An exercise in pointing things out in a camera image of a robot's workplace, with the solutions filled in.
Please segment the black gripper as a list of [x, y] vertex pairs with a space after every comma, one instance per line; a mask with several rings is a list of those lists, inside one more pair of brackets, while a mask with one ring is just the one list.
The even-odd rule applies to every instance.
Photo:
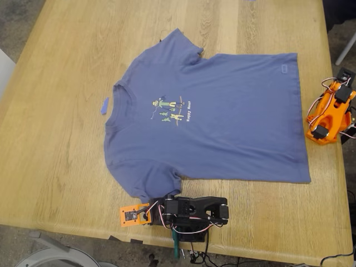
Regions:
[[167, 226], [166, 216], [164, 215], [165, 211], [165, 201], [167, 196], [156, 197], [149, 200], [149, 210], [147, 212], [150, 215], [151, 226]]

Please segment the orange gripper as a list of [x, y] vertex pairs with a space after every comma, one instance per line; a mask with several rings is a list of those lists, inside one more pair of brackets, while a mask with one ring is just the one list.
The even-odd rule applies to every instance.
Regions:
[[346, 79], [346, 80], [339, 80], [339, 79], [332, 79], [330, 85], [325, 85], [324, 82], [328, 81], [329, 79], [325, 79], [322, 82], [322, 86], [326, 88], [326, 91], [331, 94], [337, 101], [337, 103], [346, 103], [348, 100], [353, 99], [353, 89], [351, 87], [353, 80]]

